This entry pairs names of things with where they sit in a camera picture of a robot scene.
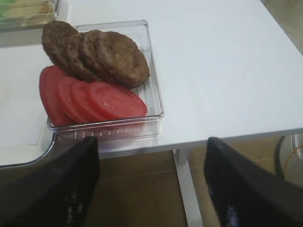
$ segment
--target table leg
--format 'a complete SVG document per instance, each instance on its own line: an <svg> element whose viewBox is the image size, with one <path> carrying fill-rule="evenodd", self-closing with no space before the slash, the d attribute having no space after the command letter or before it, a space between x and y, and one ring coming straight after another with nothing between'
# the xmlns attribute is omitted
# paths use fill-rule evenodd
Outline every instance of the table leg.
<svg viewBox="0 0 303 227"><path fill-rule="evenodd" d="M191 149L173 151L188 227L203 227L193 179L187 158Z"/></svg>

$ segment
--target clear plastic container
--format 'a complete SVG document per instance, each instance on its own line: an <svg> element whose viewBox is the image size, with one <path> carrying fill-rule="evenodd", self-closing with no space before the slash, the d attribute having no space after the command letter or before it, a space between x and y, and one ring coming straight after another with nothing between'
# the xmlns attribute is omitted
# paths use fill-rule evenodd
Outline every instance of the clear plastic container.
<svg viewBox="0 0 303 227"><path fill-rule="evenodd" d="M146 21L130 21L81 25L79 32L90 30L115 31L133 39L144 54L150 69L150 78L139 87L132 89L146 104L147 115L131 119L77 124L55 127L48 119L48 127L58 133L66 142L77 142L86 136L96 136L99 141L130 137L152 137L159 132L160 120L164 116L163 104L152 54L152 45Z"/></svg>
<svg viewBox="0 0 303 227"><path fill-rule="evenodd" d="M55 20L60 0L22 0L0 3L0 31L39 28Z"/></svg>

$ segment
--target burger patty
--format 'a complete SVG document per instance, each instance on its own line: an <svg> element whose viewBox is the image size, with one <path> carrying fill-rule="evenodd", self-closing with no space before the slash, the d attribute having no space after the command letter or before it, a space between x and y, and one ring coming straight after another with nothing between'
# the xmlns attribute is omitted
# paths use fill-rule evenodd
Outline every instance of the burger patty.
<svg viewBox="0 0 303 227"><path fill-rule="evenodd" d="M65 52L66 59L73 72L82 80L87 82L101 80L92 69L84 65L80 57L79 47L83 36L84 33L77 33L68 39Z"/></svg>
<svg viewBox="0 0 303 227"><path fill-rule="evenodd" d="M53 64L66 71L68 75L77 77L71 70L65 57L68 38L78 31L63 21L53 21L43 27L42 47Z"/></svg>
<svg viewBox="0 0 303 227"><path fill-rule="evenodd" d="M95 45L100 64L119 82L138 86L149 78L146 59L131 38L118 32L100 32Z"/></svg>
<svg viewBox="0 0 303 227"><path fill-rule="evenodd" d="M92 30L83 35L79 49L80 55L84 64L92 68L101 79L106 82L117 82L116 78L107 72L98 60L95 43L99 33L102 32L99 30Z"/></svg>

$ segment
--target white tabletop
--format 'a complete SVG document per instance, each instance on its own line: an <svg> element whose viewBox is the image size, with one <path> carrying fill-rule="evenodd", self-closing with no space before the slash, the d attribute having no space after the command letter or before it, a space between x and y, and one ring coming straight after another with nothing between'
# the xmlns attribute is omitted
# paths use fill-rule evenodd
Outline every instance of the white tabletop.
<svg viewBox="0 0 303 227"><path fill-rule="evenodd" d="M210 136L301 131L303 57L259 0L70 4L72 25L149 23L165 108L160 133L101 142L104 157L192 147Z"/></svg>

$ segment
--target sliced tomato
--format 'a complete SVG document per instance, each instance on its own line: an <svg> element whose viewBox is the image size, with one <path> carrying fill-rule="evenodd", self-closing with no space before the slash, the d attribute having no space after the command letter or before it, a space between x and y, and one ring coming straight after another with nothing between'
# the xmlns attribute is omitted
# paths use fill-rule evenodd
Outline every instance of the sliced tomato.
<svg viewBox="0 0 303 227"><path fill-rule="evenodd" d="M100 111L96 111L96 109L94 109L91 103L88 101L88 88L89 83L87 82L77 81L73 83L71 87L71 95L76 108L91 122L105 121L106 118L102 115L102 113Z"/></svg>
<svg viewBox="0 0 303 227"><path fill-rule="evenodd" d="M89 101L109 120L143 117L147 113L145 103L132 91L118 84L90 83Z"/></svg>
<svg viewBox="0 0 303 227"><path fill-rule="evenodd" d="M59 101L61 102L63 110L70 116L70 118L78 123L86 123L89 122L89 120L81 114L71 97L71 86L77 81L77 79L72 77L64 77L59 81L57 87Z"/></svg>
<svg viewBox="0 0 303 227"><path fill-rule="evenodd" d="M57 85L65 73L57 66L49 66L40 74L39 90L44 109L55 126L74 124L73 121L61 108L57 93Z"/></svg>

